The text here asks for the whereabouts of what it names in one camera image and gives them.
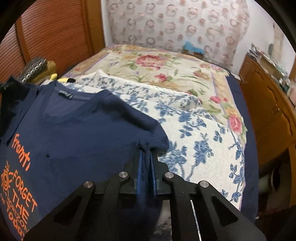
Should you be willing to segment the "yellow plush toy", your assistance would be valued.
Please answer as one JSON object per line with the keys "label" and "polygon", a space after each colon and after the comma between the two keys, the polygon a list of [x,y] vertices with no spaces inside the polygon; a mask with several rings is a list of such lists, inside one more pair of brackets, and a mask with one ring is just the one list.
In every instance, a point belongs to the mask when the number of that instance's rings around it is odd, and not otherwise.
{"label": "yellow plush toy", "polygon": [[53,81],[53,80],[59,80],[60,82],[70,82],[74,83],[76,80],[70,77],[61,77],[56,72],[56,64],[54,61],[47,61],[47,70],[45,73],[45,76],[35,83],[30,83],[34,85],[41,85],[42,83],[45,83],[46,81]]}

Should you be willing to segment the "pink circle patterned curtain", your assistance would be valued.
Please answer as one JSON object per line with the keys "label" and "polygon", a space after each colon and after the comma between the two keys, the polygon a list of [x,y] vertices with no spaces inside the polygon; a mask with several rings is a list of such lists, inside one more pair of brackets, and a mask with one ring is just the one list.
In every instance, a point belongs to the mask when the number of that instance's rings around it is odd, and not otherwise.
{"label": "pink circle patterned curtain", "polygon": [[181,52],[190,42],[228,69],[250,21],[246,1],[112,0],[106,10],[114,44]]}

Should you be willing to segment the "wooden sideboard cabinet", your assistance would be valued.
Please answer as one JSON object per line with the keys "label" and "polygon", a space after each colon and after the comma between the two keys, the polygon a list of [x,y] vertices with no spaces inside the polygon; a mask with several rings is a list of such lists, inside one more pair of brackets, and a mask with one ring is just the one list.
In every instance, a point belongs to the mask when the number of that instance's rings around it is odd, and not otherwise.
{"label": "wooden sideboard cabinet", "polygon": [[239,76],[256,138],[260,172],[282,171],[279,189],[267,202],[268,210],[295,205],[295,107],[278,84],[249,55]]}

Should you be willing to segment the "blue item on box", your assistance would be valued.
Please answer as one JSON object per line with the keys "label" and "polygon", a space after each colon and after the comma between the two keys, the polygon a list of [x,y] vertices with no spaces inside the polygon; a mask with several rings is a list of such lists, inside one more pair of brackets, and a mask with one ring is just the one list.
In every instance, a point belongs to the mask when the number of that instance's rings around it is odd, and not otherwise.
{"label": "blue item on box", "polygon": [[191,42],[186,41],[183,45],[183,50],[186,50],[190,53],[196,53],[204,55],[204,50],[198,47],[195,47]]}

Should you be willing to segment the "red-brown louvered wardrobe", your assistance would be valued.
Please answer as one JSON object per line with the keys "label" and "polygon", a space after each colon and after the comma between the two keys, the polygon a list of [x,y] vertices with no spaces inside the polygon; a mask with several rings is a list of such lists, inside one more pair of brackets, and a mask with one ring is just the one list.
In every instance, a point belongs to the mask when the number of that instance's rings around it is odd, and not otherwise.
{"label": "red-brown louvered wardrobe", "polygon": [[105,48],[100,1],[35,1],[1,38],[1,81],[35,57],[63,75]]}

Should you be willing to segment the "blue floral white blanket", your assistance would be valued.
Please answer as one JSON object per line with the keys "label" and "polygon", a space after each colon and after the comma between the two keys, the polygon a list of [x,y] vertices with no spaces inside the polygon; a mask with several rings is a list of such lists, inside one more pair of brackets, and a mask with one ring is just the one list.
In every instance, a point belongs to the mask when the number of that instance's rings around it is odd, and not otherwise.
{"label": "blue floral white blanket", "polygon": [[97,71],[66,86],[85,93],[109,90],[133,108],[157,120],[169,139],[159,160],[184,180],[208,181],[233,206],[241,208],[245,186],[246,127],[231,99],[207,102],[194,95],[108,76]]}

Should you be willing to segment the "floral pink bedspread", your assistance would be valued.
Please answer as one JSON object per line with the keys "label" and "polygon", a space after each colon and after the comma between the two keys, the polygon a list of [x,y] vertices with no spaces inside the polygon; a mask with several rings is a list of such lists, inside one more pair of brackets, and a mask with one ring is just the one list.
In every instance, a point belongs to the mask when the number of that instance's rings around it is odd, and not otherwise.
{"label": "floral pink bedspread", "polygon": [[126,80],[154,85],[196,96],[202,107],[229,127],[245,144],[247,127],[230,83],[232,73],[189,55],[136,45],[113,45],[77,64],[65,74],[78,80],[101,70]]}

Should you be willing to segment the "dark circle patterned folded cloth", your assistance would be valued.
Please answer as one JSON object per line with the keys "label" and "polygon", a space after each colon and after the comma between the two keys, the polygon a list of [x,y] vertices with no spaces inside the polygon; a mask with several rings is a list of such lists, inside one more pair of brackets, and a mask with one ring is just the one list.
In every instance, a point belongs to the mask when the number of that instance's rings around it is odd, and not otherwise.
{"label": "dark circle patterned folded cloth", "polygon": [[43,57],[33,58],[16,78],[21,83],[35,83],[41,80],[47,70],[47,60]]}

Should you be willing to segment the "navy printed t-shirt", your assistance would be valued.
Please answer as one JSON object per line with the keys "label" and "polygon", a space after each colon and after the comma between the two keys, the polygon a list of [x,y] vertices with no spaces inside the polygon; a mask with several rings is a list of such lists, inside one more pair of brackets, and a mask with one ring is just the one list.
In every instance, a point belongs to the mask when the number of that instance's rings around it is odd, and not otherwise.
{"label": "navy printed t-shirt", "polygon": [[152,154],[168,149],[157,120],[108,90],[11,78],[1,95],[1,226],[22,240],[81,184],[108,180],[134,157],[144,196]]}

